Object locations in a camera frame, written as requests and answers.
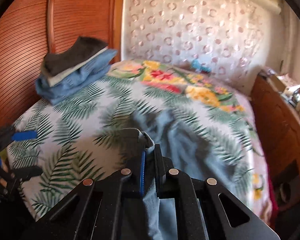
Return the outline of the grey-blue shorts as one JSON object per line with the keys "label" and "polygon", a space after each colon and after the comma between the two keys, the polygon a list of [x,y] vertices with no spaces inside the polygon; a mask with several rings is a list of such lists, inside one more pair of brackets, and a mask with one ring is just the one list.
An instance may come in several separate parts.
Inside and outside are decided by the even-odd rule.
{"label": "grey-blue shorts", "polygon": [[[159,144],[162,155],[173,166],[192,178],[215,178],[235,193],[234,164],[225,164],[217,157],[216,147],[196,135],[185,122],[170,110],[141,114],[134,111],[129,126],[147,133],[150,147]],[[177,220],[173,199],[159,199],[154,183],[145,186],[143,199],[127,200],[121,227],[121,239],[177,239]]]}

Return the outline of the folded blue jeans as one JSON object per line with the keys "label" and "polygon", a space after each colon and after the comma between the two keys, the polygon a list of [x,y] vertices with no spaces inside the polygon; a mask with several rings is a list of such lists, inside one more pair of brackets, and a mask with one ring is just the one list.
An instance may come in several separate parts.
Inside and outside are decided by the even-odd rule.
{"label": "folded blue jeans", "polygon": [[56,105],[104,77],[109,72],[110,61],[116,54],[117,50],[107,49],[52,87],[49,86],[48,79],[40,75],[35,83],[36,92],[52,105]]}

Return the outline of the palm leaf print bedsheet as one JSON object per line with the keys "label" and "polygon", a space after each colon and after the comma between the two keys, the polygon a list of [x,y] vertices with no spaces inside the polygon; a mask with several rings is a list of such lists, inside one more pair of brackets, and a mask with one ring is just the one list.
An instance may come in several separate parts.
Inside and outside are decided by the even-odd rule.
{"label": "palm leaf print bedsheet", "polygon": [[37,139],[7,148],[12,168],[38,165],[43,173],[21,185],[30,214],[39,219],[83,179],[106,178],[128,157],[119,131],[141,114],[172,109],[144,97],[146,87],[106,76],[66,100],[51,105],[39,100],[14,122],[18,132],[36,131]]}

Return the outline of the folded black garment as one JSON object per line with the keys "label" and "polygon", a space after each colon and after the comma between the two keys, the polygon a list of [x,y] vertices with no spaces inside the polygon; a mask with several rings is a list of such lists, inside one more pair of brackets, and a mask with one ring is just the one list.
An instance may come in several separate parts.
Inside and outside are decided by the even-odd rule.
{"label": "folded black garment", "polygon": [[44,56],[42,72],[48,77],[56,76],[107,48],[108,44],[98,38],[79,36],[68,50],[59,54],[47,53]]}

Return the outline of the wooden side cabinet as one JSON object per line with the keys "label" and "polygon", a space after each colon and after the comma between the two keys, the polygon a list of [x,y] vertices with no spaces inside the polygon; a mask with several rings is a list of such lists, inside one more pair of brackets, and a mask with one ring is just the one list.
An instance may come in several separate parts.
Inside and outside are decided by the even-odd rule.
{"label": "wooden side cabinet", "polygon": [[267,77],[256,77],[250,96],[274,190],[290,189],[279,202],[285,209],[300,201],[300,118]]}

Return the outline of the floral blanket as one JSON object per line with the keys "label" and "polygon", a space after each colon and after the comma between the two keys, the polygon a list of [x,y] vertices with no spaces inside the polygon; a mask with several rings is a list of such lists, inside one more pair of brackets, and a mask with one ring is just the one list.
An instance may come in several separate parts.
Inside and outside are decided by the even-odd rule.
{"label": "floral blanket", "polygon": [[161,101],[205,137],[225,165],[234,169],[229,178],[235,195],[262,220],[270,219],[267,163],[245,95],[205,74],[157,61],[121,61],[111,66],[108,75],[143,84],[145,98]]}

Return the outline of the blue toy on box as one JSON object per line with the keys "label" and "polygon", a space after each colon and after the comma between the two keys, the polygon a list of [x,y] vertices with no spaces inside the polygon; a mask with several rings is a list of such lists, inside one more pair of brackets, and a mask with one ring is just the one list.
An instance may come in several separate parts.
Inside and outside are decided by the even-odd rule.
{"label": "blue toy on box", "polygon": [[211,73],[211,68],[201,64],[197,59],[191,62],[191,68],[198,73]]}

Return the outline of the wooden louvred wardrobe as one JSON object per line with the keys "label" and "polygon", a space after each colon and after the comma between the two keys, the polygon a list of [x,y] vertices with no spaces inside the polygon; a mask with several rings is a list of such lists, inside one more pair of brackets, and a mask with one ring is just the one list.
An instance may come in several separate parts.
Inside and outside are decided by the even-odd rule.
{"label": "wooden louvred wardrobe", "polygon": [[47,53],[61,53],[79,36],[121,47],[123,0],[0,0],[0,128],[35,102]]}

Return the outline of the cardboard box with papers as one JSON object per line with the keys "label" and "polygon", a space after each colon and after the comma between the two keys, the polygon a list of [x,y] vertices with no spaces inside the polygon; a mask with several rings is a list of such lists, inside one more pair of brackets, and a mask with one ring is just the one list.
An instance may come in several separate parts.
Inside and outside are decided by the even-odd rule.
{"label": "cardboard box with papers", "polygon": [[300,90],[300,83],[293,80],[289,74],[280,75],[269,67],[263,67],[259,75],[262,76],[276,91],[287,97],[293,96]]}

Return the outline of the circle pattern sheer curtain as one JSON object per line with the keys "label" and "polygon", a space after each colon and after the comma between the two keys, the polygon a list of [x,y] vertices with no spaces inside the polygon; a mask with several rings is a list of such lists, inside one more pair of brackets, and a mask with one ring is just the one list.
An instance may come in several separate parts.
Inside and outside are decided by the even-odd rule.
{"label": "circle pattern sheer curtain", "polygon": [[249,94],[269,54],[271,13],[249,0],[124,0],[121,58],[186,67]]}

